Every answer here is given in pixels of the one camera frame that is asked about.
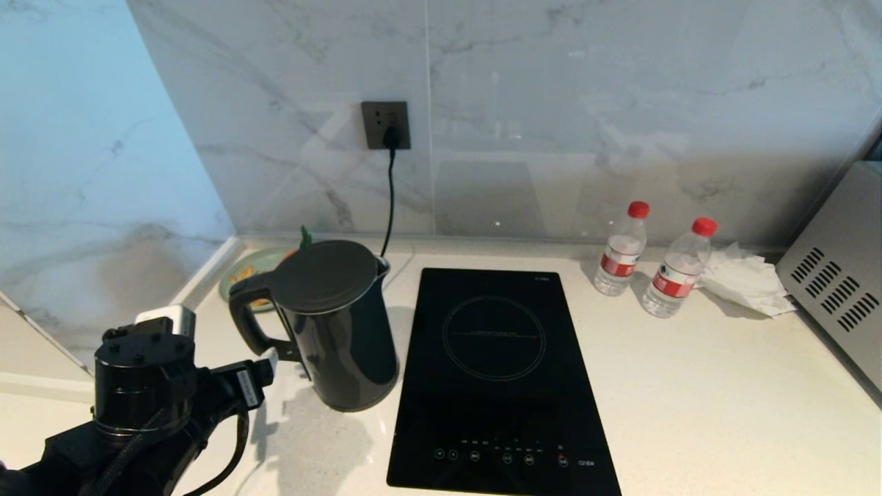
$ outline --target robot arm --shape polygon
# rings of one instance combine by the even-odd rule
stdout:
[[[263,402],[273,366],[247,360],[196,368],[192,329],[173,329],[172,319],[160,317],[105,333],[95,353],[92,422],[47,439],[39,462],[0,471],[0,496],[169,496],[214,428],[238,416],[230,464],[190,494],[226,478],[242,457],[248,411]]]

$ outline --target marble wall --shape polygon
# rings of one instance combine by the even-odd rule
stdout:
[[[91,364],[233,226],[126,5],[0,2],[0,291]]]
[[[237,229],[782,245],[882,109],[882,0],[130,0]]]

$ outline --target induction cooktop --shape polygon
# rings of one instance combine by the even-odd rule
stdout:
[[[557,274],[422,271],[386,482],[621,494]]]

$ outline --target black kettle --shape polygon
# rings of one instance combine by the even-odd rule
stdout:
[[[383,302],[389,263],[352,241],[323,241],[272,272],[237,282],[229,310],[251,351],[274,347],[279,360],[303,364],[318,396],[340,411],[367,409],[395,385],[398,358]],[[275,304],[291,341],[271,339],[250,304]]]

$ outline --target red label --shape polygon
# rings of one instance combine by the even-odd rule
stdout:
[[[696,275],[684,274],[662,263],[653,278],[653,286],[669,297],[685,298],[698,279]]]
[[[636,265],[628,266],[625,264],[620,264],[608,257],[606,253],[603,253],[603,258],[601,259],[601,267],[603,267],[603,270],[609,274],[613,274],[617,277],[625,277],[634,273],[634,268],[636,267]]]

